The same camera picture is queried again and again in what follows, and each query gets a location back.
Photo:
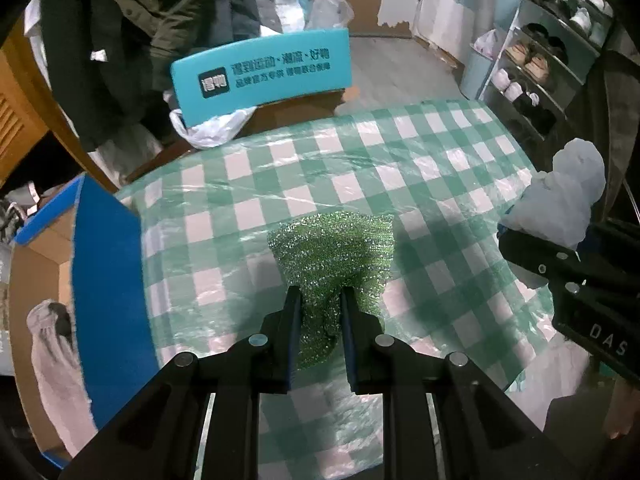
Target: black logo square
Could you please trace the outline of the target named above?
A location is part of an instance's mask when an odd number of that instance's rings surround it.
[[[198,76],[198,82],[200,83],[202,96],[205,99],[224,94],[230,90],[229,81],[226,78],[226,70],[223,66],[203,72]]]

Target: brown shoe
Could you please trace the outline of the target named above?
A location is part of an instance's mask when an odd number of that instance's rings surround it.
[[[533,80],[542,85],[549,77],[549,62],[541,54],[536,54],[525,66],[524,70]]]
[[[529,47],[519,41],[518,43],[508,47],[505,50],[505,53],[517,66],[524,66],[527,62],[527,57],[529,57]]]

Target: blue cardboard box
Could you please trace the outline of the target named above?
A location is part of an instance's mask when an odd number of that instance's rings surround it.
[[[304,30],[237,41],[171,65],[187,126],[299,95],[351,86],[345,28]]]
[[[38,448],[62,466],[69,456],[40,401],[26,324],[29,311],[48,299],[73,306],[84,385],[100,429],[159,365],[146,312],[140,220],[85,175],[18,232],[9,282],[20,400]]]

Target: green checkered tablecloth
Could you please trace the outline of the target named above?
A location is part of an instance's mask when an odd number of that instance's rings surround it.
[[[507,386],[553,335],[548,290],[516,280],[495,236],[530,168],[494,114],[468,101],[297,124],[159,168],[120,193],[142,219],[159,361],[256,332],[286,293],[267,232],[347,209],[396,215],[387,333],[424,353],[465,351]],[[382,460],[382,400],[350,392],[340,347],[297,372],[288,396],[262,396],[261,478],[342,478]]]

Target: tiled floor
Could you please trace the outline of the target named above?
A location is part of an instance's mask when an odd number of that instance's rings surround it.
[[[463,99],[452,68],[414,40],[351,38],[353,85],[359,98],[338,107],[340,115],[416,104],[427,99]]]

